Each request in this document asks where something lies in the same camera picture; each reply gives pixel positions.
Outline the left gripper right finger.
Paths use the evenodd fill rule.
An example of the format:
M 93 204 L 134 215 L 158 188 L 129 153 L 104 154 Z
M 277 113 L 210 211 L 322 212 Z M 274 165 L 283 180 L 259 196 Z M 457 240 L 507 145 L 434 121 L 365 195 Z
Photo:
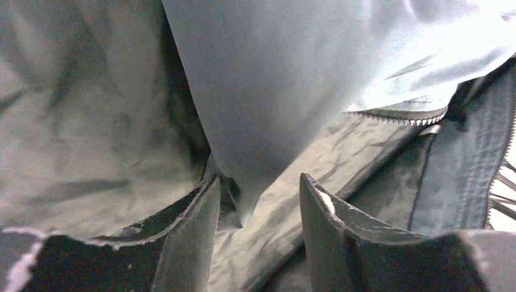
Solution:
M 306 173 L 299 194 L 313 291 L 515 290 L 513 232 L 413 234 L 343 201 Z

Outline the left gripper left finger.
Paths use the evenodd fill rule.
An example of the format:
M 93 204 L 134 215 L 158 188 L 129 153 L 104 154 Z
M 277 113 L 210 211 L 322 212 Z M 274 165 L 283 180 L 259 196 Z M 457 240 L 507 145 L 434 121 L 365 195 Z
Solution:
M 220 177 L 113 236 L 1 231 L 2 291 L 206 291 Z

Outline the grey gradient hooded jacket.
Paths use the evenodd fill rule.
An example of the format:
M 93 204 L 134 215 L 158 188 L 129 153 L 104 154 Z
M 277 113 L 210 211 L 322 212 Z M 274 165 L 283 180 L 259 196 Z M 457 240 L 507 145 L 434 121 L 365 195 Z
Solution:
M 216 175 L 206 291 L 313 291 L 303 173 L 495 231 L 514 148 L 514 1 L 1 2 L 1 231 L 113 236 Z

